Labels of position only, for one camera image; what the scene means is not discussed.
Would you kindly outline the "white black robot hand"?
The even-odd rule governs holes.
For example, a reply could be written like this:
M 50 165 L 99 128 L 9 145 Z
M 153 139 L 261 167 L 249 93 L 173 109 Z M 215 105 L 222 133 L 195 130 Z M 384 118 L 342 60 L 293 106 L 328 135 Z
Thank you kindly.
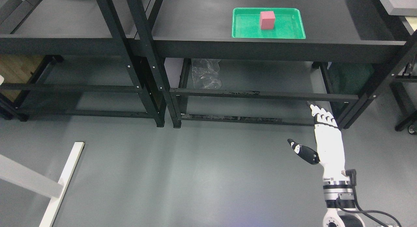
M 290 138 L 287 142 L 295 154 L 306 162 L 312 165 L 320 164 L 323 167 L 324 172 L 322 179 L 325 184 L 350 181 L 350 178 L 344 174 L 344 145 L 342 133 L 335 117 L 331 112 L 310 101 L 307 101 L 307 105 L 310 108 L 311 115 L 314 119 L 314 135 L 317 149 L 313 150 Z

